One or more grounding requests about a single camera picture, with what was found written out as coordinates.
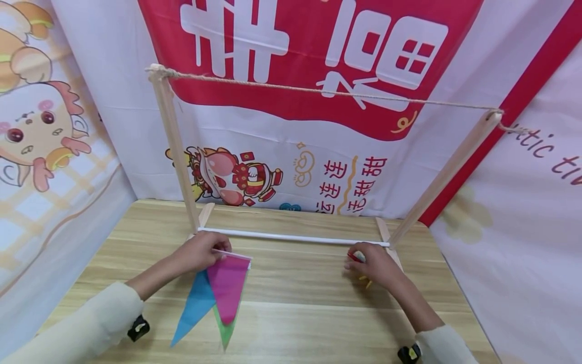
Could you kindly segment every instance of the cream sleeve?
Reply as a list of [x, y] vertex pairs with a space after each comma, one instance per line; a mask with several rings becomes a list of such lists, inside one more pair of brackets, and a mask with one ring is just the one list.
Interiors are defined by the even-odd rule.
[[449, 325], [416, 335], [423, 364], [478, 364], [462, 337]]
[[144, 302], [116, 282], [72, 315], [36, 336], [2, 364], [84, 363], [117, 345], [141, 315]]

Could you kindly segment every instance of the wooden frame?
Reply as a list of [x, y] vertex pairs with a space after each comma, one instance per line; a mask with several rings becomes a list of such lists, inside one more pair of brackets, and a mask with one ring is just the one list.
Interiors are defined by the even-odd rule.
[[[183, 153], [182, 139], [180, 137], [178, 128], [178, 119], [176, 117], [176, 110], [172, 101], [172, 93], [170, 84], [168, 82], [168, 73], [166, 68], [162, 65], [153, 64], [148, 69], [150, 73], [150, 81], [154, 86], [155, 96], [158, 101], [159, 112], [162, 116], [168, 143], [173, 156], [181, 156]], [[420, 196], [418, 201], [414, 204], [408, 215], [400, 223], [394, 234], [390, 235], [384, 220], [376, 218], [376, 223], [382, 241], [372, 242], [382, 246], [388, 247], [388, 253], [396, 260], [400, 266], [400, 260], [395, 252], [395, 247], [399, 244], [410, 228], [418, 221], [423, 212], [428, 206], [437, 198], [437, 196], [444, 190], [450, 180], [457, 174], [459, 169], [465, 162], [473, 155], [476, 149], [493, 131], [493, 129], [501, 122], [502, 114], [500, 111], [488, 110], [486, 111], [477, 124], [472, 128], [467, 137], [463, 140], [460, 146], [455, 150], [451, 158], [447, 161], [443, 169], [436, 175], [428, 188]], [[262, 232], [249, 232], [238, 230], [224, 230], [206, 228], [208, 217], [212, 213], [214, 203], [208, 203], [199, 212], [196, 207], [196, 201], [190, 193], [190, 177], [188, 175], [187, 167], [183, 163], [174, 162], [178, 181], [186, 204], [186, 211], [193, 233], [198, 231], [217, 231], [231, 236], [245, 236], [254, 238], [268, 238], [279, 240], [292, 241], [307, 241], [318, 243], [334, 243], [334, 244], [354, 244], [356, 241], [347, 239], [327, 239], [317, 238], [314, 236], [296, 236], [296, 235], [278, 235], [266, 234]]]

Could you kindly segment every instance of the table surface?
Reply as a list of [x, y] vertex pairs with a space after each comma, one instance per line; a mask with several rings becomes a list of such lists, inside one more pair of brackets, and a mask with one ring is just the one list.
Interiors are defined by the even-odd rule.
[[[386, 220], [391, 232], [399, 221]], [[211, 228], [380, 241], [373, 218], [216, 206]], [[43, 329], [115, 281], [126, 281], [173, 252], [190, 233], [183, 203], [135, 202], [63, 298]], [[98, 363], [400, 363], [414, 340], [406, 316], [382, 288], [343, 274], [346, 246], [232, 238], [252, 256], [235, 332], [224, 352], [212, 311], [175, 347], [169, 344], [193, 275], [147, 301], [152, 329], [124, 340]], [[481, 364], [498, 363], [430, 231], [417, 223], [397, 248], [404, 272]]]

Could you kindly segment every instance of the cartoon character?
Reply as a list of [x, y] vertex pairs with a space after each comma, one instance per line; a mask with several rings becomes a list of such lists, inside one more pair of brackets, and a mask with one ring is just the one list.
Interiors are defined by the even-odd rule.
[[[166, 157], [172, 159], [170, 149]], [[276, 193], [273, 187], [283, 181], [283, 171], [279, 168], [271, 171], [266, 164], [254, 161], [252, 152], [241, 153], [239, 161], [222, 147], [188, 147], [184, 157], [194, 176], [192, 192], [196, 200], [214, 197], [231, 206], [252, 206], [255, 200], [270, 200]]]
[[51, 15], [30, 2], [0, 1], [0, 93], [51, 79], [51, 59], [29, 46], [29, 37], [44, 40], [54, 23]]
[[64, 82], [28, 84], [0, 94], [0, 179], [22, 186], [32, 169], [34, 187], [48, 190], [53, 172], [69, 158], [90, 153], [79, 96]]

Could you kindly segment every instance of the child's hand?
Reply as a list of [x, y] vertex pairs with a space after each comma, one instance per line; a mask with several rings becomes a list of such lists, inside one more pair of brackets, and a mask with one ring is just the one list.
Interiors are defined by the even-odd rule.
[[388, 255], [386, 248], [372, 243], [356, 243], [349, 253], [361, 252], [365, 256], [365, 263], [349, 260], [344, 268], [365, 275], [372, 282], [381, 285], [390, 293], [398, 288], [406, 276], [398, 264]]
[[212, 249], [231, 252], [232, 247], [226, 235], [217, 232], [200, 231], [188, 239], [169, 258], [175, 264], [178, 275], [191, 271], [203, 271], [224, 257]]

